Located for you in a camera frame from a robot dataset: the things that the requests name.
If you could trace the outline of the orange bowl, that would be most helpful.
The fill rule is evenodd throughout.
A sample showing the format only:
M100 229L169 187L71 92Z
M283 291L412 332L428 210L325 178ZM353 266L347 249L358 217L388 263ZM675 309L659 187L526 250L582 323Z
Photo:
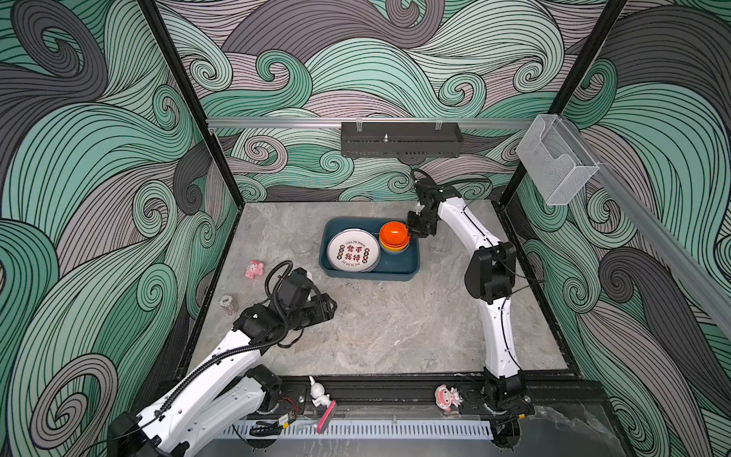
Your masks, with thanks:
M402 222L390 221L379 230L379 241L382 244L399 246L409 243L409 228Z

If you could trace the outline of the yellow bowl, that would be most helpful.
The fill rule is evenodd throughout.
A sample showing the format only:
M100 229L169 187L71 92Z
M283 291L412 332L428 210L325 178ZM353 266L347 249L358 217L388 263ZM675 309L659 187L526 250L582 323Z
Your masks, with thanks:
M399 253L405 251L409 247L409 243L405 243L399 246L392 246L388 244L381 244L381 248L389 253Z

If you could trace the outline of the clear drinking glass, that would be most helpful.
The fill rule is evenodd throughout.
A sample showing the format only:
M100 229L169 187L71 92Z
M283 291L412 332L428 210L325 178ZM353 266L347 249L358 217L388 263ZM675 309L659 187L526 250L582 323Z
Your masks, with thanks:
M305 236L294 237L289 243L289 248L295 255L312 253L314 246L312 239Z

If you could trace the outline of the white plate red circle characters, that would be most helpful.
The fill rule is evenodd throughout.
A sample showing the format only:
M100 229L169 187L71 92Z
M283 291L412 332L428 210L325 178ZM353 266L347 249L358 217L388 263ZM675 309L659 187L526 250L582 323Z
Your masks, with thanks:
M360 228L342 230L327 244L327 260L340 272L371 272L381 259L376 237Z

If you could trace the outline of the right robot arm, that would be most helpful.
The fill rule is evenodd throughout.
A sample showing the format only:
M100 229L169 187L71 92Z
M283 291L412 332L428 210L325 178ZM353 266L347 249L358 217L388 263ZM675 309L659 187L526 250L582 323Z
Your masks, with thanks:
M485 396L502 401L524 391L512 323L511 298L516 281L516 248L485 227L455 186L430 177L415 181L418 206L407 215L409 234L434 236L438 223L451 228L470 255L464 286L477 301L485 335Z

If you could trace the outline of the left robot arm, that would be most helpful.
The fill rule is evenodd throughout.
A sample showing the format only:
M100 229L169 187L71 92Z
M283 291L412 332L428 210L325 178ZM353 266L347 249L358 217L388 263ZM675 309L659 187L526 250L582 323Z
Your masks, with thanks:
M192 456L238 420L276 411L283 381L263 355L290 331L325 323L337 310L306 270L281 266L281 276L266 279L265 299L241 312L203 362L139 413L112 422L108 455Z

